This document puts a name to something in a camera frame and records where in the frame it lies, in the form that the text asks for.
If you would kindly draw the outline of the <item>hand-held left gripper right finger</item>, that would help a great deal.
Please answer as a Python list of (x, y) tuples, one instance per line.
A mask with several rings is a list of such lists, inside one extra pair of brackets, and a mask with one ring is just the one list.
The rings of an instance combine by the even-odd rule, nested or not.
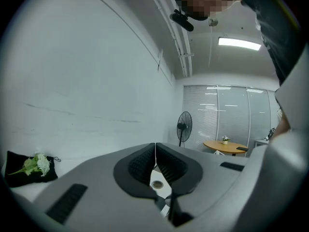
[(169, 221), (179, 227), (221, 198), (244, 169), (247, 158), (215, 155), (174, 145), (155, 145), (156, 163), (171, 187)]

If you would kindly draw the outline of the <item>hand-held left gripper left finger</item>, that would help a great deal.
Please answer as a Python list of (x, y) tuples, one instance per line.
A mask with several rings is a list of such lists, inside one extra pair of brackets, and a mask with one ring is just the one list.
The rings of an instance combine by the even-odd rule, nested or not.
[(69, 232), (170, 232), (150, 187), (155, 145), (89, 159), (52, 182), (34, 205)]

